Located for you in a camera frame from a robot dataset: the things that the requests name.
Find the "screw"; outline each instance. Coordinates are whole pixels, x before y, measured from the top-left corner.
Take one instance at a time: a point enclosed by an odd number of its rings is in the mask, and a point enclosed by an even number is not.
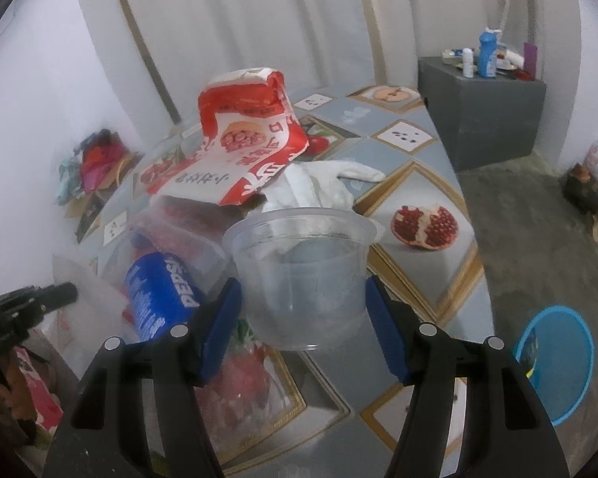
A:
[[[121,344],[122,344],[122,340],[120,338],[118,338],[117,336],[113,336],[104,342],[104,348],[107,351],[114,351]]]
[[[421,324],[419,327],[419,332],[424,336],[435,336],[438,330],[436,329],[435,325]]]
[[[174,325],[171,328],[171,336],[174,338],[182,338],[188,334],[188,327],[184,324]]]
[[[505,343],[501,340],[501,338],[497,338],[496,336],[492,336],[488,338],[487,344],[492,347],[495,351],[501,351],[505,347]]]

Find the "pomegranate picture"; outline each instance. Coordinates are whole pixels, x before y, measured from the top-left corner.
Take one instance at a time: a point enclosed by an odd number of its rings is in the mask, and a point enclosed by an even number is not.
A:
[[[426,250],[449,248],[458,237],[456,218],[439,204],[403,206],[394,214],[390,229],[403,244]]]
[[[140,176],[140,181],[144,185],[150,185],[164,174],[173,164],[176,164],[179,159],[183,159],[183,155],[177,152],[167,153],[160,159],[156,160],[150,167],[148,167]]]
[[[386,102],[402,102],[403,100],[412,98],[412,93],[400,86],[395,88],[387,86],[386,88],[376,90],[372,97],[377,100],[385,100]]]
[[[254,122],[233,122],[221,135],[220,143],[227,152],[232,153],[266,143],[266,135]]]
[[[308,135],[308,148],[303,154],[307,156],[318,156],[330,147],[327,138],[320,135]]]

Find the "red food packaging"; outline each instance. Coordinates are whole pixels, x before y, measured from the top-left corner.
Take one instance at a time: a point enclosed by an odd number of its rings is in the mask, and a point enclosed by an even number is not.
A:
[[[242,204],[308,146],[271,68],[239,70],[214,79],[199,95],[204,142],[168,169],[149,194],[215,204]]]
[[[27,387],[37,412],[36,424],[42,426],[46,431],[54,433],[64,412],[51,397],[51,392],[49,392],[40,374],[33,367],[27,351],[22,347],[16,347],[15,352],[18,357],[20,372],[27,381]]]

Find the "blue can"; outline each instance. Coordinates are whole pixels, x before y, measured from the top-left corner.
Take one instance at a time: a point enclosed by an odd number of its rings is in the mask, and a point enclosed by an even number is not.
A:
[[[129,269],[125,284],[141,341],[186,323],[203,299],[186,264],[172,253],[142,256]]]

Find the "white glove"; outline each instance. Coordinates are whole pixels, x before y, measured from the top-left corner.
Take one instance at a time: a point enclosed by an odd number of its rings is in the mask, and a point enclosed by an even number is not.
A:
[[[305,206],[352,210],[354,196],[339,178],[380,182],[385,174],[357,162],[295,162],[261,190],[262,212]]]

